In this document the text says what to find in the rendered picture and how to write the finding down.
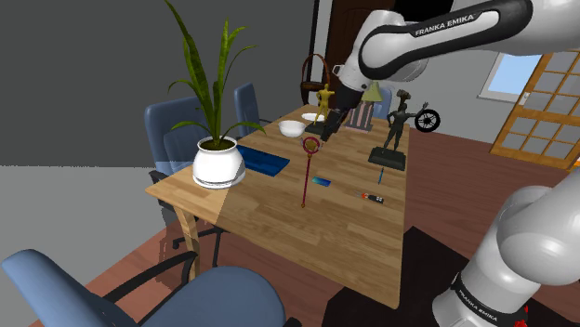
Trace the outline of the table lamp with green shade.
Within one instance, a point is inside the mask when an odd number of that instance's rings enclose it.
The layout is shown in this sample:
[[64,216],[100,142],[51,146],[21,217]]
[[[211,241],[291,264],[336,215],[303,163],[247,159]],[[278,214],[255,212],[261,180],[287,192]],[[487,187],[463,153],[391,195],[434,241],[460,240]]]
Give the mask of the table lamp with green shade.
[[345,127],[368,133],[372,129],[371,120],[373,118],[374,105],[383,100],[378,82],[373,82],[368,90],[362,94],[359,105],[352,109],[345,122]]

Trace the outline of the gold figure statue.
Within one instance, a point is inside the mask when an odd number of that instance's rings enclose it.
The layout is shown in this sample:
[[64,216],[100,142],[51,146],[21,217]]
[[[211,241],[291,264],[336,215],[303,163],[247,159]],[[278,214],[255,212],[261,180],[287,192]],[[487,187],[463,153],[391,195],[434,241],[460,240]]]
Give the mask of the gold figure statue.
[[[329,84],[326,84],[324,86],[324,89],[316,93],[316,97],[318,99],[317,113],[322,113],[325,116],[325,119],[329,111],[329,98],[332,97],[334,94],[335,94],[334,91],[329,90]],[[311,122],[311,124],[307,126],[306,131],[312,134],[320,135],[324,129],[324,121]]]

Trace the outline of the dark figure statue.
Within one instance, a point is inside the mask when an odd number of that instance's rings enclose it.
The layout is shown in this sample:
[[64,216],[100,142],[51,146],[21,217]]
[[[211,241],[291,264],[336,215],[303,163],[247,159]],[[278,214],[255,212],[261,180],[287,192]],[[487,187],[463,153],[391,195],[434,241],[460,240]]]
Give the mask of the dark figure statue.
[[398,90],[396,96],[400,99],[398,110],[392,111],[387,116],[389,123],[389,134],[387,140],[382,147],[375,147],[372,149],[368,162],[372,164],[379,164],[396,170],[404,171],[406,156],[404,153],[397,151],[400,139],[402,137],[404,124],[407,119],[420,116],[427,108],[428,103],[425,102],[422,108],[417,113],[407,113],[406,100],[411,98],[411,95],[405,90]]

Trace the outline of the dark brown door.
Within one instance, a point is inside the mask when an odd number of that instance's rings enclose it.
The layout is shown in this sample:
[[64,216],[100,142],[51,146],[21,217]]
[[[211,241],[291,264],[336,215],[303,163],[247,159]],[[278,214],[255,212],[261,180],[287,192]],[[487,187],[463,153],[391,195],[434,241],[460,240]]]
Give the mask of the dark brown door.
[[346,62],[368,15],[376,9],[392,9],[396,0],[333,0],[325,61],[329,69]]

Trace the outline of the white bowl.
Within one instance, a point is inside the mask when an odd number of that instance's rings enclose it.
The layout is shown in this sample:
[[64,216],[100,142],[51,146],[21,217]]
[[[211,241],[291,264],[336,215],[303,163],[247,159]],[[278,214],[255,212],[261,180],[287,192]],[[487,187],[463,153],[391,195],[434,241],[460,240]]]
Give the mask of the white bowl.
[[278,123],[281,134],[285,137],[300,137],[306,128],[304,123],[295,120],[284,120]]

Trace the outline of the black wheel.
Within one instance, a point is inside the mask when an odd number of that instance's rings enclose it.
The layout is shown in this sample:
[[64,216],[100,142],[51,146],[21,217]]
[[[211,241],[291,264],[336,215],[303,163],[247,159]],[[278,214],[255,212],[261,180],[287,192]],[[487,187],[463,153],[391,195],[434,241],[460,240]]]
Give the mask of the black wheel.
[[415,128],[423,133],[435,131],[441,124],[441,116],[434,110],[428,109],[425,102],[420,112],[415,116]]

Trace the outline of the black and red screwdriver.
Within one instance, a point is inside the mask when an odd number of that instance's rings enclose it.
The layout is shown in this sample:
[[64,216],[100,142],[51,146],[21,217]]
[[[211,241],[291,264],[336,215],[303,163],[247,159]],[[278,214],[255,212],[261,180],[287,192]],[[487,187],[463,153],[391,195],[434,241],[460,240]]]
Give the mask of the black and red screwdriver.
[[359,191],[354,191],[355,194],[363,199],[367,199],[376,203],[383,203],[384,202],[384,198],[373,195],[373,194],[369,194],[369,193],[365,193],[365,192],[359,192]]

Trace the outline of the blue rectangular tray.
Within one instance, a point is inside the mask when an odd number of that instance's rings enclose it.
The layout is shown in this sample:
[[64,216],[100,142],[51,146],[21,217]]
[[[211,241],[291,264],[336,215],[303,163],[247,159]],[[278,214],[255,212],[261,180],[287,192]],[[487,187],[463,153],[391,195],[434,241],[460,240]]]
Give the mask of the blue rectangular tray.
[[237,150],[243,156],[245,167],[247,169],[257,171],[270,177],[275,177],[290,162],[289,159],[261,150],[248,148],[243,145],[237,145]]

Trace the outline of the wooden table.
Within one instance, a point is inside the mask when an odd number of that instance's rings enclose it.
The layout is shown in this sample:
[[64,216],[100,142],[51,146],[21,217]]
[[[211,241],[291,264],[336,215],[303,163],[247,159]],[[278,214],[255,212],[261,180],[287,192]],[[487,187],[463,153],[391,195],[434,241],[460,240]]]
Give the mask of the wooden table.
[[[277,123],[241,138],[242,145],[289,159],[276,176],[247,171],[237,185],[209,190],[187,167],[149,186],[151,196],[172,204],[190,237],[196,219],[291,260],[392,308],[400,303],[406,174],[368,162],[389,132],[373,119],[368,133],[341,128],[310,162],[306,206],[301,207],[307,154],[299,138],[283,136]],[[311,182],[331,181],[329,187]],[[376,203],[354,191],[384,198]]]

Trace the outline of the green plant in white pot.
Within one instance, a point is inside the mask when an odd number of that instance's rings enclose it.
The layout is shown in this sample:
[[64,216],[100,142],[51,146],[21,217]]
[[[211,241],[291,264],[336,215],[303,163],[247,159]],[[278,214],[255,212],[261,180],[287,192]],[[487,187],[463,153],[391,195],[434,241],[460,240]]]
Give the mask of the green plant in white pot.
[[228,136],[228,131],[221,130],[222,98],[234,62],[229,54],[238,33],[244,27],[232,31],[229,23],[224,23],[220,36],[217,80],[209,84],[192,36],[174,6],[167,6],[182,33],[183,54],[189,73],[189,77],[180,82],[188,85],[200,101],[199,109],[204,113],[205,122],[198,126],[209,133],[208,137],[197,144],[198,151],[192,162],[192,178],[207,189],[226,189],[245,177],[244,159],[237,149],[237,141]]

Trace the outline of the window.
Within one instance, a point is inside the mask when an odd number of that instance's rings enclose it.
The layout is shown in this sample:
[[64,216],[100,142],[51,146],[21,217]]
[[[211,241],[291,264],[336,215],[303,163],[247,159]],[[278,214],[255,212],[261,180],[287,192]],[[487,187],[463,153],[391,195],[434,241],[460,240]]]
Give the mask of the window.
[[517,101],[540,59],[541,55],[511,56],[499,53],[479,98]]

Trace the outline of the wooden glazed door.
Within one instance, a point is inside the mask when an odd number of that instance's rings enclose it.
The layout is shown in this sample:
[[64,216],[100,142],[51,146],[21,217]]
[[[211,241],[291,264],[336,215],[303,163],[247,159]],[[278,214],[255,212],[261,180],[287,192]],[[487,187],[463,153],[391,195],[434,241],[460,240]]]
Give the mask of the wooden glazed door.
[[580,168],[580,48],[541,57],[490,153],[569,172]]

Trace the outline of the dark robot stand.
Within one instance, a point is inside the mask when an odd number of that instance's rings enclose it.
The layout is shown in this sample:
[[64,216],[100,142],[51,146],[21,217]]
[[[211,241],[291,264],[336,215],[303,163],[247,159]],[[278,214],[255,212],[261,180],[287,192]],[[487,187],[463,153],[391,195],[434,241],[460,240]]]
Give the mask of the dark robot stand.
[[326,306],[322,327],[439,327],[432,300],[468,259],[412,227],[403,234],[400,304],[396,309],[347,287]]

